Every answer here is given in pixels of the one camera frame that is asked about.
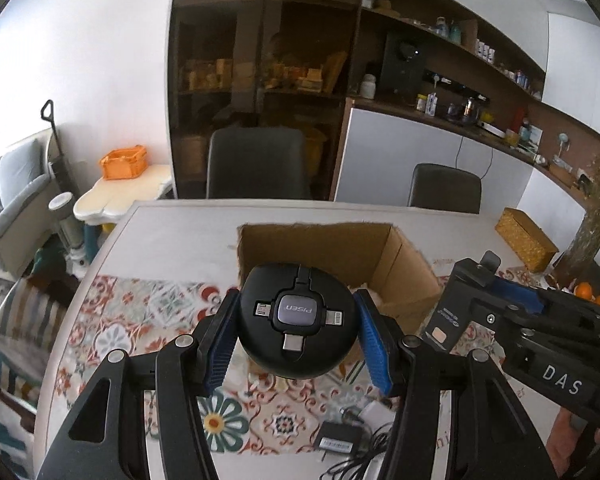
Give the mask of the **person's hand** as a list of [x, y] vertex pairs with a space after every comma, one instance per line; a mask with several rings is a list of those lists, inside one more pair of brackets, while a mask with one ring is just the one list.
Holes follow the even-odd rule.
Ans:
[[559, 410], [545, 445], [558, 478], [568, 470], [570, 457], [581, 434], [581, 430], [571, 426], [571, 416], [565, 408]]

